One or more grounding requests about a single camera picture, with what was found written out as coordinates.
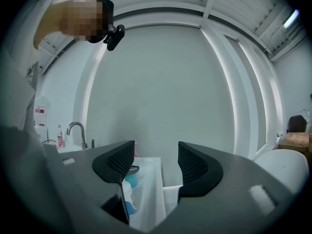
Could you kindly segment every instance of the gray fabric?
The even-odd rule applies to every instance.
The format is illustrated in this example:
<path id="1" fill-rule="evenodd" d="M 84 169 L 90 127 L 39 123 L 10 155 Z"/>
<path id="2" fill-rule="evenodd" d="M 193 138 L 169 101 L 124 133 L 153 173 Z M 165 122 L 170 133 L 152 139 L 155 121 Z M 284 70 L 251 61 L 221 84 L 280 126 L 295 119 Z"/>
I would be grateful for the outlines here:
<path id="1" fill-rule="evenodd" d="M 37 61 L 33 66 L 31 66 L 27 70 L 26 80 L 32 86 L 32 88 L 36 91 L 37 89 L 37 82 L 38 82 L 38 72 L 39 72 L 39 62 Z M 24 125 L 24 131 L 30 133 L 32 135 L 37 135 L 34 127 L 34 102 L 35 102 L 34 95 L 29 102 L 26 111 L 26 119 Z"/>
<path id="2" fill-rule="evenodd" d="M 70 233 L 71 220 L 51 178 L 43 144 L 16 127 L 0 126 L 0 136 L 0 164 L 12 190 L 36 218 L 58 233 Z"/>

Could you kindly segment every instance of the white wall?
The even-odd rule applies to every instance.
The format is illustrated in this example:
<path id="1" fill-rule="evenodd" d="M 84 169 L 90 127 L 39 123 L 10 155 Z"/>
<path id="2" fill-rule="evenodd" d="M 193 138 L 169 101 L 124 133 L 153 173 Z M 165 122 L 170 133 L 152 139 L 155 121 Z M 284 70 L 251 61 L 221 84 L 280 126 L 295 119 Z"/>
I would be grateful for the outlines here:
<path id="1" fill-rule="evenodd" d="M 255 101 L 257 105 L 257 114 L 258 114 L 257 151 L 259 151 L 266 144 L 266 119 L 265 119 L 265 110 L 264 110 L 264 103 L 263 103 L 261 89 L 259 86 L 259 82 L 257 80 L 257 76 L 254 73 L 254 69 L 251 66 L 247 56 L 245 55 L 239 43 L 230 38 L 228 38 L 228 41 L 231 43 L 233 48 L 236 50 L 238 56 L 240 57 L 241 61 L 243 62 L 245 69 L 248 73 L 249 79 L 251 81 L 251 84 L 253 86 L 253 92 L 255 96 Z"/>
<path id="2" fill-rule="evenodd" d="M 285 129 L 286 126 L 285 106 L 283 96 L 281 93 L 281 87 L 279 85 L 275 69 L 273 67 L 272 62 L 267 58 L 267 56 L 262 52 L 262 50 L 260 50 L 257 45 L 255 45 L 252 41 L 246 38 L 245 35 L 220 22 L 216 22 L 213 20 L 208 21 L 209 24 L 214 26 L 214 31 L 216 33 L 218 32 L 223 33 L 226 36 L 238 40 L 239 46 L 242 48 L 244 54 L 248 58 L 248 61 L 252 65 L 253 71 L 257 78 L 257 82 L 259 83 L 265 109 L 266 144 L 258 152 L 255 151 L 253 148 L 250 148 L 248 155 L 248 158 L 250 159 L 258 158 L 264 153 L 274 149 L 274 147 L 276 146 L 277 142 L 280 139 L 280 137 L 277 137 L 277 134 L 283 133 L 284 132 L 283 130 Z M 235 58 L 235 54 L 233 53 L 231 48 L 228 46 L 225 47 L 226 50 L 221 51 L 220 55 L 221 56 L 223 55 L 225 57 L 226 53 L 230 54 L 235 63 L 235 65 L 232 65 L 232 67 L 236 68 L 239 71 L 246 71 L 246 67 L 244 67 L 244 65 L 242 67 L 239 64 L 239 61 L 237 60 L 237 58 Z M 249 118 L 251 125 L 254 125 L 254 127 L 251 126 L 250 129 L 252 130 L 258 128 L 257 124 L 255 124 L 255 121 L 261 122 L 264 119 L 260 119 L 258 113 L 256 113 L 256 115 L 254 113 L 253 115 L 251 115 L 251 113 L 254 111 L 253 110 L 254 107 L 252 105 L 253 104 L 252 98 L 257 97 L 255 93 L 252 94 L 252 91 L 256 92 L 254 88 L 251 86 L 251 84 L 248 85 L 248 83 L 250 82 L 252 83 L 253 81 L 250 79 L 249 75 L 241 77 L 241 82 L 239 82 L 239 79 L 235 79 L 235 77 L 234 78 L 232 77 L 233 76 L 231 76 L 231 78 L 229 79 L 229 82 L 234 83 L 233 88 L 236 88 L 238 84 L 243 83 L 244 81 L 249 81 L 245 84 L 246 86 L 244 88 L 244 92 L 246 93 L 246 95 L 247 92 L 249 92 L 248 95 L 250 97 L 251 102 L 249 103 L 248 106 L 250 114 Z M 234 97 L 236 97 L 236 95 L 241 94 L 241 92 L 240 93 L 235 92 L 233 94 Z M 235 125 L 237 125 L 237 127 L 241 129 L 241 123 Z M 253 137 L 253 139 L 255 137 L 258 138 L 258 133 L 256 131 L 254 131 L 254 133 L 251 133 L 250 135 L 251 137 Z"/>
<path id="3" fill-rule="evenodd" d="M 178 142 L 234 149 L 229 87 L 200 29 L 149 26 L 126 31 L 97 69 L 87 116 L 96 146 L 138 141 L 141 156 L 160 156 L 164 186 L 182 183 Z"/>
<path id="4" fill-rule="evenodd" d="M 78 83 L 94 47 L 94 44 L 87 41 L 78 41 L 61 55 L 43 76 L 37 94 L 45 96 L 50 102 L 51 108 L 48 118 L 48 136 L 50 139 L 57 140 L 58 124 L 61 124 L 63 137 L 73 141 L 73 133 L 66 136 L 65 130 L 68 124 L 73 121 Z"/>
<path id="5" fill-rule="evenodd" d="M 312 42 L 307 39 L 273 64 L 282 88 L 287 121 L 303 108 L 312 113 Z"/>
<path id="6" fill-rule="evenodd" d="M 221 62 L 234 111 L 234 154 L 253 159 L 258 147 L 258 113 L 246 68 L 218 25 L 203 20 L 201 30 Z"/>

